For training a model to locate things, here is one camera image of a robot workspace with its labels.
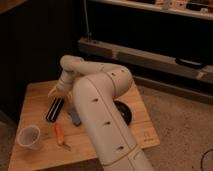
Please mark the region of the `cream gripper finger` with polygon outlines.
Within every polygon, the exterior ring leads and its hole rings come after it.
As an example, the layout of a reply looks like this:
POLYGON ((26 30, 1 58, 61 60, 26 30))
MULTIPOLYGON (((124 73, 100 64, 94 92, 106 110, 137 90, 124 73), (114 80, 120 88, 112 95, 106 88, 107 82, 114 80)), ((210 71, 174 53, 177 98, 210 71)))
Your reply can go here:
POLYGON ((59 89, 54 86, 48 93, 49 98, 58 97, 59 96, 59 89))
POLYGON ((67 101, 68 101, 69 103, 73 103, 72 91, 68 92, 67 95, 66 95, 66 97, 67 97, 67 101))

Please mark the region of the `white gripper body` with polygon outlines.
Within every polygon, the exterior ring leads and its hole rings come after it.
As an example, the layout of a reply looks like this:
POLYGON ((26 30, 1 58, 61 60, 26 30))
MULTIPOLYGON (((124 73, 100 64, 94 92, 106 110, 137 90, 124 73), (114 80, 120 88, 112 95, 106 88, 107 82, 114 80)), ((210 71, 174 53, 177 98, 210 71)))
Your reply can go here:
POLYGON ((62 73, 56 87, 63 92, 69 92, 72 89, 73 86, 73 75, 68 73, 62 73))

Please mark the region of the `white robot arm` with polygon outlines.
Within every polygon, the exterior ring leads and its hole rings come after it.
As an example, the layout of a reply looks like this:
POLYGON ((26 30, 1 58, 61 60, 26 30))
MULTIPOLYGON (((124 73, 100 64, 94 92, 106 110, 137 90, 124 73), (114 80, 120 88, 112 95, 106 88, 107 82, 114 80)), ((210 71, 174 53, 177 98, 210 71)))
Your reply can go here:
POLYGON ((60 65, 61 76, 50 93, 71 97, 104 171, 154 171, 114 104, 133 83, 129 69, 71 55, 63 56, 60 65))

